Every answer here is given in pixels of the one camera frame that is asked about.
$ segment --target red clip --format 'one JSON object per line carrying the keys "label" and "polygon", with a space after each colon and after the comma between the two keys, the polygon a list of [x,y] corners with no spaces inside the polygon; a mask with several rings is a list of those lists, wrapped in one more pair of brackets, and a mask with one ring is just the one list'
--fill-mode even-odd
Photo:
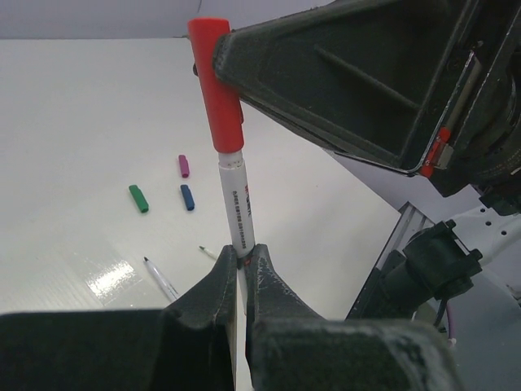
{"label": "red clip", "polygon": [[420,169],[420,175],[423,175],[425,178],[430,178],[434,173],[434,164],[432,161],[436,156],[436,153],[444,144],[449,141],[450,138],[450,130],[449,128],[442,126],[440,128],[440,132],[436,136],[435,142],[432,144],[431,150],[427,154],[427,158],[425,159],[425,163],[423,163],[422,168]]}

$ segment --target pink marker cap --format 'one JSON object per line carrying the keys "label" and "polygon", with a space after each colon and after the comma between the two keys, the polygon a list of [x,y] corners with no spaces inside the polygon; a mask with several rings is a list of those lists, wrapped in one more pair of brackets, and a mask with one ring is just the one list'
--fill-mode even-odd
{"label": "pink marker cap", "polygon": [[179,169],[181,169],[181,176],[188,178],[190,176],[190,167],[188,166],[188,160],[186,156],[179,155]]}

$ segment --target white table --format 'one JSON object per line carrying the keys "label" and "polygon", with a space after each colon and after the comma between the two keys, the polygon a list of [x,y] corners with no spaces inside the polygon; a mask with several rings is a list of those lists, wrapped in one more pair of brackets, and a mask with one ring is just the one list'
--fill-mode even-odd
{"label": "white table", "polygon": [[[218,252],[230,237],[189,42],[0,41],[0,50],[0,311],[166,306],[143,256],[190,289],[212,268],[198,245]],[[398,213],[320,148],[243,109],[256,239],[304,301],[342,319]],[[134,183],[147,214],[130,198]],[[238,389],[248,383],[243,320]]]}

